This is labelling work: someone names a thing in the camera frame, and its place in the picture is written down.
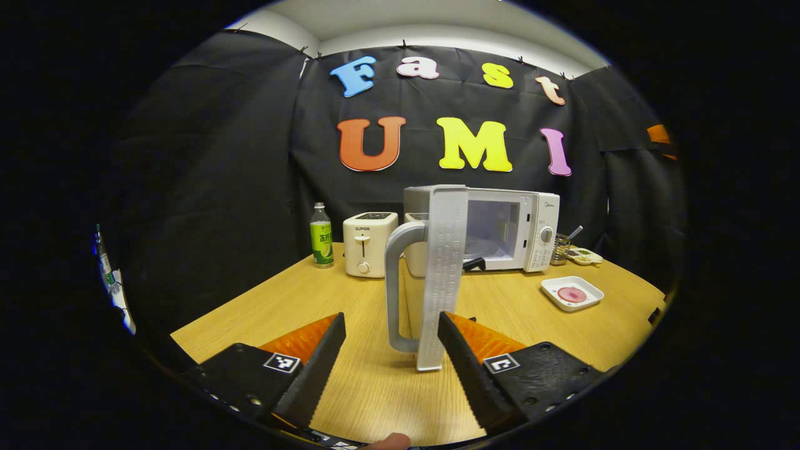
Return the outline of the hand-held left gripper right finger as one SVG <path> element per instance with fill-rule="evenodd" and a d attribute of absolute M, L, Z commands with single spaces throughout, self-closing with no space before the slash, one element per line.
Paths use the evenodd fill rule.
<path fill-rule="evenodd" d="M 525 345 L 449 311 L 440 313 L 437 335 L 487 433 L 553 415 L 606 377 L 551 342 Z"/>

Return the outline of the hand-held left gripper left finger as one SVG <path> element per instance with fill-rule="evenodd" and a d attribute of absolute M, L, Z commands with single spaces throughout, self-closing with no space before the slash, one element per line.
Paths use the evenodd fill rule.
<path fill-rule="evenodd" d="M 301 430 L 311 423 L 345 338 L 339 312 L 260 346 L 229 345 L 183 376 L 245 421 Z"/>

